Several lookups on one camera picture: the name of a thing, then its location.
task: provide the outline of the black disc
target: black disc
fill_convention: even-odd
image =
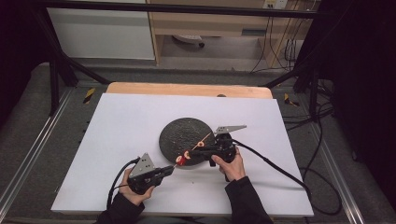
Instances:
[[[161,152],[170,162],[176,163],[178,156],[182,156],[187,149],[193,149],[209,133],[204,141],[206,146],[215,143],[215,135],[207,124],[198,119],[176,119],[166,125],[161,132]],[[203,161],[203,158],[191,158],[185,165],[196,165]]]

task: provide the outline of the black sleeve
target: black sleeve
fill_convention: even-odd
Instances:
[[[273,223],[247,176],[232,181],[225,191],[233,210],[233,223]]]
[[[139,206],[129,202],[122,194],[114,197],[113,204],[110,209],[99,215],[96,224],[131,224],[143,212],[145,205],[141,203]]]

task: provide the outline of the floor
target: floor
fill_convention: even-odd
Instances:
[[[257,39],[253,38],[225,38],[204,37],[205,47],[180,43],[171,36],[164,40],[163,60],[160,65],[149,63],[130,64],[122,62],[115,67],[104,67],[89,61],[93,71],[103,77],[117,81],[161,82],[161,83],[194,83],[194,84],[223,84],[257,86],[279,77],[287,72],[285,69],[262,70],[249,73],[260,59],[261,50]],[[261,60],[256,69],[267,69],[264,60]],[[33,72],[24,95],[14,108],[8,122],[0,130],[0,190],[7,190],[12,177],[18,172],[21,163],[40,134],[46,123],[50,111],[50,90],[48,68],[37,67]],[[80,84],[75,89],[62,87],[63,91],[70,91],[70,99],[49,138],[45,141],[33,161],[28,176],[22,181],[19,193],[13,204],[7,209],[4,223],[57,223],[66,220],[78,220],[77,223],[91,223],[95,216],[65,216],[50,211],[51,204],[56,197],[56,190],[62,185],[68,166],[72,162],[78,142],[84,136],[84,130],[89,126],[89,120],[100,99],[101,92],[106,86],[92,82],[90,78],[78,74]],[[272,89],[278,100],[279,108],[285,121],[302,120],[306,115],[306,94],[296,94],[292,90],[295,79],[282,83]],[[96,91],[89,104],[82,103],[87,90],[95,87]],[[300,106],[285,104],[285,93],[290,100]],[[320,97],[320,104],[327,102],[326,97]],[[351,151],[343,132],[337,123],[337,118],[327,116],[321,120],[324,142],[322,146],[330,149],[335,157],[342,175],[351,191],[354,202],[361,212],[364,223],[396,223],[396,215],[389,206],[366,166],[352,160]],[[315,135],[317,124],[308,123],[300,128],[288,131],[297,163],[306,166],[311,159],[318,139]],[[312,168],[331,179],[331,175],[324,162],[323,153],[319,153]],[[308,174],[306,183],[311,188],[313,204],[326,211],[334,211],[338,201],[333,191],[325,182],[315,175]],[[315,212],[310,217],[312,223],[353,223],[347,216],[348,211],[342,210],[336,216],[327,216]],[[207,220],[205,223],[219,223]],[[305,223],[301,218],[281,218],[276,223]]]

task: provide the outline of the white surface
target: white surface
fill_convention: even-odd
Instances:
[[[159,149],[159,137],[168,123],[180,118],[200,119],[212,130],[246,124],[246,129],[233,132],[232,137],[301,179],[276,100],[105,93],[51,210],[104,211],[120,168],[145,152],[157,167],[169,165]],[[270,216],[313,216],[304,189],[251,152],[241,148],[241,154]],[[226,185],[224,175],[208,161],[176,168],[145,202],[144,213],[231,214]]]
[[[61,46],[70,57],[154,60],[147,12],[49,8],[49,15]]]
[[[285,9],[288,0],[265,0],[262,8]]]

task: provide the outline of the wooden table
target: wooden table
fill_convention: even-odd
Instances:
[[[189,96],[218,96],[247,97],[272,99],[268,88],[246,86],[217,86],[217,85],[185,85],[159,83],[114,82],[107,88],[107,93],[134,94],[163,94]]]
[[[224,94],[227,97],[210,97]],[[159,150],[163,127],[180,118],[204,121],[212,130],[243,125],[232,137],[255,148],[301,179],[276,100],[268,89],[241,86],[112,83],[59,190],[52,211],[97,214],[123,164],[147,152],[157,167],[170,165]],[[245,169],[271,217],[309,217],[304,189],[241,148]],[[229,216],[227,182],[208,162],[177,167],[145,201],[146,216]]]

